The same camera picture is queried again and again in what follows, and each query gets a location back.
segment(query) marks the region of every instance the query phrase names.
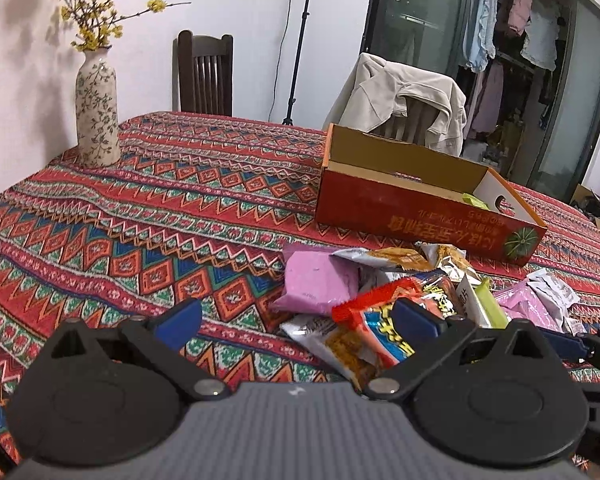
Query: red cardboard box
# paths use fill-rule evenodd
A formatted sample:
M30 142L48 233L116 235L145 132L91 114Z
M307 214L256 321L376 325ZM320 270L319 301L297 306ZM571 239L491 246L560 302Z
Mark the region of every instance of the red cardboard box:
M490 210L465 203L464 193ZM315 218L402 240L453 244L519 265L546 233L542 219L491 168L334 124Z

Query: red tablecloth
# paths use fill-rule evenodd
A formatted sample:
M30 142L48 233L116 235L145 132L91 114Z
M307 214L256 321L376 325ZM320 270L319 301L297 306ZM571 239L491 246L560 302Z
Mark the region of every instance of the red tablecloth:
M292 241L377 248L395 240L318 225L313 212L324 134L172 112L121 126L123 158L86 170L75 150L0 195L0 404L67 317L108 327L204 298L197 338L181 354L225 380L325 381L312 355L280 335L267 305ZM549 225L531 263L472 258L503 288L547 267L600 327L600 233L565 204L520 189ZM600 372L573 372L600 381ZM0 439L10 446L0 409Z

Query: tablecloth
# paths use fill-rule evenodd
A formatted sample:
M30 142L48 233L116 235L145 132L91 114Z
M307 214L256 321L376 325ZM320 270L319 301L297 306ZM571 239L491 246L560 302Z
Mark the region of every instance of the tablecloth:
M120 126L123 157L88 170L74 149L0 195L0 441L15 456L2 406L46 338L68 317L111 327L202 298L198 336L180 353L235 388L241 381L327 381L281 335L267 309L282 288L287 242L378 248L398 240L318 225L324 133L257 121L156 112ZM471 258L504 288L547 267L600 328L600 232L567 205L521 195L549 225L524 269ZM584 367L578 380L600 381Z

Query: pink snack package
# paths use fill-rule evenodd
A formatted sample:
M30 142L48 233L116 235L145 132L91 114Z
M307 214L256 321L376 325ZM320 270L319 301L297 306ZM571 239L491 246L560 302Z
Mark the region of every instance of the pink snack package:
M330 316L331 309L358 294L358 266L332 257L333 247L289 244L282 249L285 291L271 310Z
M493 297L512 319L514 316L511 314L518 313L520 316L515 317L523 317L536 326L562 332L527 282L528 280L522 280L512 287L494 292Z

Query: black cable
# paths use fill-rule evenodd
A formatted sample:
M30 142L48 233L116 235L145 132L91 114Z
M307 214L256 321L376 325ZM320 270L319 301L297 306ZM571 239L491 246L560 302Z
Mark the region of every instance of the black cable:
M282 46L285 44L286 32L289 29L289 17L291 16L291 0L289 0L289 6L286 10L286 23L285 31L282 34L282 41L280 41L280 51L278 52L278 64L276 65L276 80L273 83L273 102L271 103L271 110L269 110L269 123L271 122L271 114L273 113L273 107L276 105L276 88L278 86L278 75L280 74L280 60L282 59Z

